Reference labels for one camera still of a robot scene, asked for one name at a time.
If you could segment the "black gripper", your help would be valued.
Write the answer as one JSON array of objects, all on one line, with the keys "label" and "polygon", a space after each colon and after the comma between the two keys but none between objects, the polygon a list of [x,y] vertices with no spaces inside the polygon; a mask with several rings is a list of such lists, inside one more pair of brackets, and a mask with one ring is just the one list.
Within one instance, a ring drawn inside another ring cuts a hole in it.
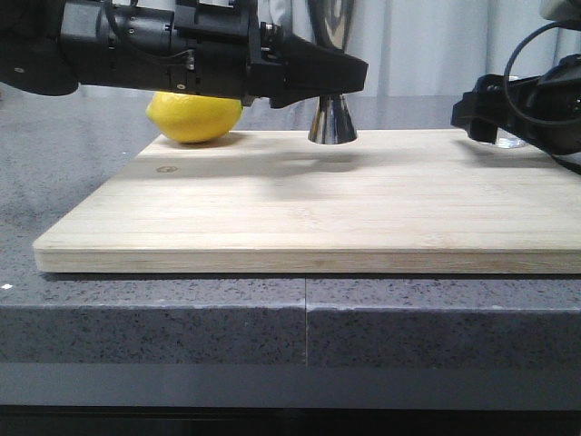
[{"label": "black gripper", "polygon": [[450,124],[468,137],[494,144],[504,121],[504,98],[521,124],[519,134],[550,154],[580,153],[580,55],[559,61],[547,73],[510,80],[486,74],[452,108]]},{"label": "black gripper", "polygon": [[254,1],[172,10],[63,1],[58,44],[79,84],[232,98],[271,108],[362,91],[368,64],[284,34],[265,38]]}]

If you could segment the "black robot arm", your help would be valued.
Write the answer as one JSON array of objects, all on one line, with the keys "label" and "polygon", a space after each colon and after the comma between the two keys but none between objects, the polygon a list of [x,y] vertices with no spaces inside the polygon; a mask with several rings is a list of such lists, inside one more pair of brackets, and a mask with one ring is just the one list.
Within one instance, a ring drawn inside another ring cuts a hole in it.
[{"label": "black robot arm", "polygon": [[253,1],[4,1],[1,80],[59,96],[98,85],[229,98],[274,109],[362,90],[364,61],[258,19]]}]

